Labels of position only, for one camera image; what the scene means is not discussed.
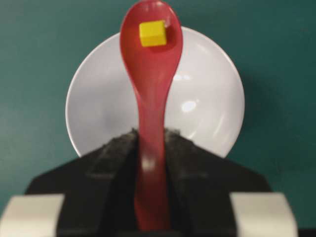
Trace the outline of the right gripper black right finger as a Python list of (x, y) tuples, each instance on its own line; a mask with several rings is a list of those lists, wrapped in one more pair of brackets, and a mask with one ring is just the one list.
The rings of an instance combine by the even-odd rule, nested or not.
[(261, 174), (223, 159), (166, 129), (165, 158), (171, 227), (181, 237), (235, 237), (230, 193), (272, 191)]

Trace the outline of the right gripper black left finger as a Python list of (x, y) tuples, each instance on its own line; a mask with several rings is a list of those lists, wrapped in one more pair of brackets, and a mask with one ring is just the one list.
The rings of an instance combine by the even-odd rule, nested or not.
[(138, 132), (35, 177), (27, 195), (63, 194), (59, 237), (113, 237), (137, 230), (134, 191)]

